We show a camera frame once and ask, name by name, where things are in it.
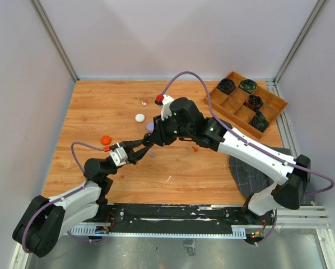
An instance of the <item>purple disc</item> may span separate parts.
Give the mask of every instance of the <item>purple disc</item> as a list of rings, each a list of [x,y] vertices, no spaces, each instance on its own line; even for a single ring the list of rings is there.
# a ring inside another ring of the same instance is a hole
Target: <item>purple disc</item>
[[[154,124],[153,124],[152,122],[149,122],[149,123],[146,125],[146,129],[147,129],[149,132],[154,131]]]

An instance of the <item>white disc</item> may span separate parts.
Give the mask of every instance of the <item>white disc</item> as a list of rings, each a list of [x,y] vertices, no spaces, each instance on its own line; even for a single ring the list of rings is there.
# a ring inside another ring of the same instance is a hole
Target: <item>white disc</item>
[[[145,120],[145,116],[144,116],[143,114],[137,114],[137,115],[135,116],[135,120],[136,120],[137,122],[143,122],[143,121]]]

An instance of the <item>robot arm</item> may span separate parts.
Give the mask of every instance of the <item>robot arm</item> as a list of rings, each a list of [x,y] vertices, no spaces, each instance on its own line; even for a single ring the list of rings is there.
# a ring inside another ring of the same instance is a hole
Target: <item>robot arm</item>
[[[174,100],[164,95],[163,100],[155,101],[161,106],[161,115],[153,118],[154,130],[147,133],[142,140],[120,142],[112,145],[107,151],[106,159],[89,159],[85,162],[84,176],[87,183],[83,189],[68,198],[67,193],[51,198],[37,196],[24,213],[21,221],[13,232],[13,239],[22,243],[24,230],[32,215],[49,201],[61,198],[42,211],[28,230],[25,242],[27,248],[38,257],[48,254],[55,246],[59,237],[79,223],[99,214],[99,208],[106,205],[105,195],[113,181],[108,178],[116,174],[123,165],[137,164],[153,145],[170,145],[177,139],[193,141],[200,147],[220,151],[256,167],[274,180],[274,184],[259,193],[252,194],[243,206],[243,213],[250,223],[258,216],[278,207],[298,209],[301,198],[309,182],[309,174],[281,164],[273,158],[249,146],[249,143],[265,149],[290,163],[309,168],[310,160],[300,155],[297,159],[281,154],[252,139],[245,137],[236,128],[225,123],[234,132],[248,140],[247,143],[236,138],[227,131],[215,118],[205,118],[195,103],[187,98]],[[140,150],[135,147],[144,145]]]

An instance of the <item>table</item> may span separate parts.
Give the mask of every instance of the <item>table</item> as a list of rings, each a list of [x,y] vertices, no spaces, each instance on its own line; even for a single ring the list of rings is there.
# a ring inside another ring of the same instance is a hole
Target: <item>table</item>
[[[161,109],[154,104],[157,94],[168,81],[78,81],[64,121],[62,133],[52,161],[43,195],[55,196],[83,182],[84,177],[71,155],[71,143],[81,141],[102,147],[100,138],[109,135],[112,143],[139,140],[145,127]],[[217,81],[206,81],[209,90]],[[203,103],[206,95],[199,81],[175,81],[168,92],[173,98],[185,96],[193,100],[205,117],[210,116]],[[146,116],[143,123],[135,115]],[[276,123],[258,140],[269,146],[281,147]],[[109,176],[114,184],[107,194],[114,203],[186,203],[241,205],[240,194],[229,170],[228,156],[195,143],[176,141],[170,146],[154,146],[137,165],[126,165]],[[106,158],[108,152],[76,146],[82,164],[92,157]]]

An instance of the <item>white panel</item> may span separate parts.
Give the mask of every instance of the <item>white panel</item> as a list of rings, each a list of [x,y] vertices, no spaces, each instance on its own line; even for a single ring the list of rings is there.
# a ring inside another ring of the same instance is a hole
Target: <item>white panel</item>
[[[287,113],[312,168],[335,179],[335,0],[329,1],[281,81]],[[312,177],[316,187],[329,183]],[[335,188],[317,196],[335,234]]]
[[[316,0],[41,2],[80,78],[212,79],[273,77]]]
[[[73,89],[29,1],[0,1],[0,268],[12,232],[43,190]]]

